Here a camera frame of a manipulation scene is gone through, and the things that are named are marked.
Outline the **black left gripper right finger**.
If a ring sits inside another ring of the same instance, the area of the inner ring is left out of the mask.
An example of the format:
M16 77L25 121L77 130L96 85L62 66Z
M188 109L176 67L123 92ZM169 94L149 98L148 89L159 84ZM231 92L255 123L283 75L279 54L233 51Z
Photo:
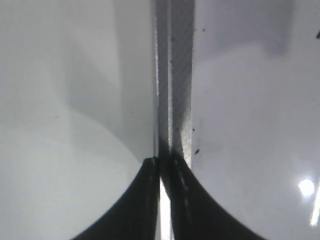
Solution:
M262 239L210 196L179 153L166 153L160 163L176 240Z

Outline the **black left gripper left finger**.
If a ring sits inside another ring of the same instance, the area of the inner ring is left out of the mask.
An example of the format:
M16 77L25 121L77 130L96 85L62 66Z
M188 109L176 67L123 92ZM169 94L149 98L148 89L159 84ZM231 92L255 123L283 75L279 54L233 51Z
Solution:
M156 234L160 163L146 158L115 204L75 240L153 240Z

